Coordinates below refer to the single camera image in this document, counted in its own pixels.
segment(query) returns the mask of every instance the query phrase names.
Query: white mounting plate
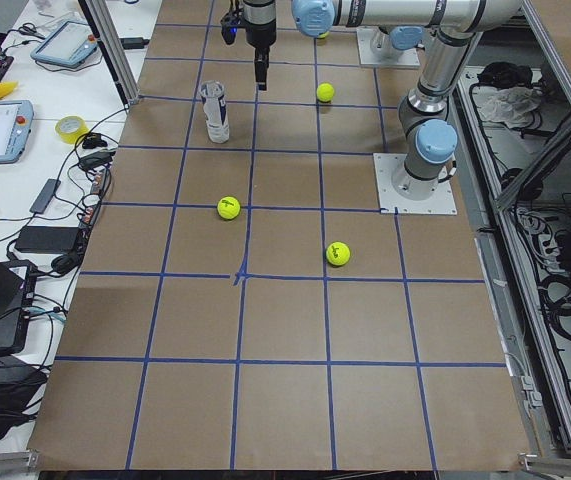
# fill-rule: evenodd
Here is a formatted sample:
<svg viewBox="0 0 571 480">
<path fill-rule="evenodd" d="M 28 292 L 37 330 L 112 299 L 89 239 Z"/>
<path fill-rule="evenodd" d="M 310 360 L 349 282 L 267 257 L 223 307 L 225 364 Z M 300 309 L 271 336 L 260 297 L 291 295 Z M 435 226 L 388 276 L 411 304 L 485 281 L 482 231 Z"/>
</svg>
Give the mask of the white mounting plate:
<svg viewBox="0 0 571 480">
<path fill-rule="evenodd" d="M 359 27 L 356 29 L 358 39 L 358 55 L 362 67 L 388 67 L 417 70 L 421 66 L 415 48 L 405 50 L 397 58 L 379 58 L 372 52 L 370 42 L 376 33 L 377 27 Z"/>
<path fill-rule="evenodd" d="M 375 153 L 376 185 L 381 213 L 456 215 L 456 203 L 449 182 L 439 183 L 433 195 L 426 200 L 410 200 L 392 186 L 392 172 L 405 161 L 405 154 Z"/>
</svg>

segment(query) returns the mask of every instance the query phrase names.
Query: tennis ball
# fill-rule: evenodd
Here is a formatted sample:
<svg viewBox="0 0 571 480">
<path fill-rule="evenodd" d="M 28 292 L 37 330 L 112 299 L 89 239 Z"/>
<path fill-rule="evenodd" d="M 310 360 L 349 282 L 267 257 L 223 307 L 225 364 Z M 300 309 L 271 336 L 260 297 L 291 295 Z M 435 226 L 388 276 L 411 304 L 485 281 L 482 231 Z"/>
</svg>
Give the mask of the tennis ball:
<svg viewBox="0 0 571 480">
<path fill-rule="evenodd" d="M 318 98 L 319 102 L 331 102 L 335 93 L 336 91 L 331 83 L 321 83 L 316 89 L 316 98 Z"/>
<path fill-rule="evenodd" d="M 241 213 L 241 204 L 234 197 L 223 197 L 218 201 L 216 206 L 218 214 L 225 220 L 232 220 Z"/>
<path fill-rule="evenodd" d="M 325 250 L 325 258 L 335 267 L 345 265 L 349 262 L 350 256 L 351 252 L 349 251 L 349 247 L 343 242 L 334 242 Z"/>
</svg>

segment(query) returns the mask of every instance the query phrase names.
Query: white can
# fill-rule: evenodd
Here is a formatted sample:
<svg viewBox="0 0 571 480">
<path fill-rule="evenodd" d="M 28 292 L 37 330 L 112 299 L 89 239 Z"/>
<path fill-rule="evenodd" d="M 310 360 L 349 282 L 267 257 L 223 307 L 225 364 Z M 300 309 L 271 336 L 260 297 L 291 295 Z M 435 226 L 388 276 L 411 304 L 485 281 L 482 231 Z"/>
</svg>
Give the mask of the white can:
<svg viewBox="0 0 571 480">
<path fill-rule="evenodd" d="M 225 87 L 215 80 L 203 82 L 199 87 L 203 110 L 207 117 L 207 135 L 214 143 L 229 140 L 229 119 L 225 103 Z"/>
</svg>

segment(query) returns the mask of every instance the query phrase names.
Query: blue joint cap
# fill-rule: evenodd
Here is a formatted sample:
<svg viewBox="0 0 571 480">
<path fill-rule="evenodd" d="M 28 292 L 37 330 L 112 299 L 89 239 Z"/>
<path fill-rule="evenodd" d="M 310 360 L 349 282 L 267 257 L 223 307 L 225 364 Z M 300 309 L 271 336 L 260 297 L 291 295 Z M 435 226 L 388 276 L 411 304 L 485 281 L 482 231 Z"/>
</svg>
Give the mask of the blue joint cap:
<svg viewBox="0 0 571 480">
<path fill-rule="evenodd" d="M 294 0 L 292 16 L 299 32 L 318 37 L 329 32 L 334 23 L 334 3 L 332 0 Z"/>
<path fill-rule="evenodd" d="M 423 41 L 423 27 L 396 27 L 389 37 L 396 50 L 409 50 Z"/>
<path fill-rule="evenodd" d="M 416 150 L 432 165 L 447 162 L 456 150 L 458 135 L 450 124 L 432 119 L 425 122 L 416 134 Z"/>
</svg>

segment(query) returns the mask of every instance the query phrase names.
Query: white desk surface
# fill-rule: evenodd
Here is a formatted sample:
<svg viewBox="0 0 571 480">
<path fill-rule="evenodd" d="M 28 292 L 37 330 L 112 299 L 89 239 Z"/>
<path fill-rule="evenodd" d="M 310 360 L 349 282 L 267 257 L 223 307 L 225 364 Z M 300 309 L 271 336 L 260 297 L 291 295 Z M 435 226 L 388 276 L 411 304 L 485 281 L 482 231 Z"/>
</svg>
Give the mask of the white desk surface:
<svg viewBox="0 0 571 480">
<path fill-rule="evenodd" d="M 107 5 L 119 36 L 150 38 L 161 3 L 162 0 L 145 0 L 130 5 L 120 0 L 110 0 Z M 14 28 L 25 22 L 32 22 L 39 26 L 48 21 L 48 18 L 38 14 L 32 2 L 28 2 Z M 10 33 L 3 47 L 29 38 Z M 71 146 L 64 143 L 54 130 L 60 118 L 67 115 L 79 115 L 91 128 L 98 120 L 123 108 L 104 60 L 99 65 L 80 72 L 48 72 L 36 65 L 30 58 L 29 54 L 34 46 L 35 44 L 29 44 L 8 51 L 8 54 L 14 56 L 15 60 L 4 80 L 17 80 L 19 86 L 5 100 L 18 99 L 32 102 L 34 121 L 25 152 L 19 161 L 11 165 L 0 165 L 0 218 L 29 217 L 29 207 L 45 181 L 56 177 L 61 163 L 71 150 Z M 138 78 L 145 58 L 145 50 L 127 51 L 126 55 L 134 76 Z M 88 62 L 94 63 L 98 58 L 99 54 L 94 54 Z M 126 115 L 121 113 L 102 124 L 98 131 L 118 140 L 125 118 Z M 67 166 L 73 163 L 74 159 L 71 158 Z M 67 167 L 61 175 L 62 183 L 57 195 L 76 202 L 82 194 L 67 178 L 66 171 Z M 79 180 L 83 178 L 84 182 L 79 181 L 79 183 L 89 185 L 77 170 L 75 174 L 73 173 L 73 177 Z M 62 217 L 71 209 L 70 205 L 53 200 L 44 216 L 47 218 Z M 76 225 L 77 222 L 76 215 L 73 214 L 67 219 L 56 222 L 37 220 L 32 224 L 60 226 Z M 0 222 L 0 238 L 18 231 L 25 223 L 26 221 Z M 6 241 L 0 243 L 0 261 L 6 260 L 6 244 Z M 47 268 L 53 256 L 24 255 L 22 258 L 27 258 L 37 266 Z M 36 291 L 41 295 L 62 301 L 70 281 L 75 281 L 72 276 L 73 274 L 69 274 L 62 279 L 39 280 Z M 62 328 L 59 322 L 54 322 L 54 341 L 47 359 L 48 363 L 51 363 L 54 358 Z M 47 319 L 30 324 L 26 345 L 19 357 L 28 363 L 43 362 L 50 332 L 50 322 Z M 10 430 L 9 434 L 0 441 L 0 453 L 25 450 L 32 429 L 33 422 Z"/>
</svg>

